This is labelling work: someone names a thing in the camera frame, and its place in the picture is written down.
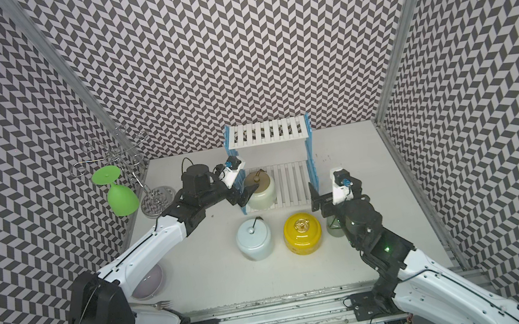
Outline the cream canister brown lid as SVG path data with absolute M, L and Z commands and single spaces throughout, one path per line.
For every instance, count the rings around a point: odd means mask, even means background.
M 275 204 L 277 197 L 276 183 L 266 170 L 252 171 L 246 176 L 244 186 L 247 188 L 256 186 L 256 190 L 248 202 L 248 206 L 252 210 L 266 210 Z

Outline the green tea canister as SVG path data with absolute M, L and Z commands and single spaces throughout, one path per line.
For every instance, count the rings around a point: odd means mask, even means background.
M 327 232 L 330 234 L 330 236 L 333 236 L 335 238 L 345 236 L 344 228 L 342 228 L 342 224 L 341 221 L 339 221 L 339 218 L 332 215 L 330 217 L 327 217 L 326 221 Z

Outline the yellow tea canister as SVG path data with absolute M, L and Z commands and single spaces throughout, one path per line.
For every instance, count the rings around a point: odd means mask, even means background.
M 321 247 L 321 224 L 312 214 L 304 212 L 291 215 L 283 229 L 285 244 L 294 254 L 312 254 Z

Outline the light blue tea canister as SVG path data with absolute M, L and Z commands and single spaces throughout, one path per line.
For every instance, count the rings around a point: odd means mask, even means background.
M 251 261 L 262 261 L 274 250 L 271 229 L 260 216 L 241 224 L 237 231 L 236 242 L 242 255 Z

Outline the blue white slatted shelf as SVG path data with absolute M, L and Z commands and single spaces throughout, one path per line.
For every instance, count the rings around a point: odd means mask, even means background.
M 319 187 L 314 162 L 313 132 L 307 113 L 269 121 L 224 128 L 227 155 L 242 158 L 246 165 L 237 178 L 264 170 L 273 181 L 275 199 L 269 208 L 304 206 L 311 202 L 310 187 Z

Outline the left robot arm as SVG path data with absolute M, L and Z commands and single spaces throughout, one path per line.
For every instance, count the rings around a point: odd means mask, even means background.
M 245 167 L 239 156 L 210 169 L 192 164 L 181 175 L 182 189 L 135 246 L 97 272 L 84 272 L 71 286 L 69 324 L 189 324 L 173 311 L 131 306 L 135 289 L 150 270 L 183 242 L 221 201 L 245 206 L 255 189 L 238 187 Z

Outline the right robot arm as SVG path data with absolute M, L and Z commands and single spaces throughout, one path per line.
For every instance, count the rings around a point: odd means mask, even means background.
M 519 324 L 519 302 L 477 286 L 383 225 L 362 182 L 337 170 L 332 192 L 310 189 L 311 209 L 334 217 L 361 260 L 378 273 L 372 288 L 383 314 L 404 312 L 435 324 Z

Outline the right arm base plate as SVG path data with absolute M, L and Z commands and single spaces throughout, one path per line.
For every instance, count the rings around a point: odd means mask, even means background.
M 347 297 L 348 307 L 354 313 L 356 320 L 365 322 L 373 317 L 397 314 L 399 311 L 392 298 L 372 291 L 351 294 Z

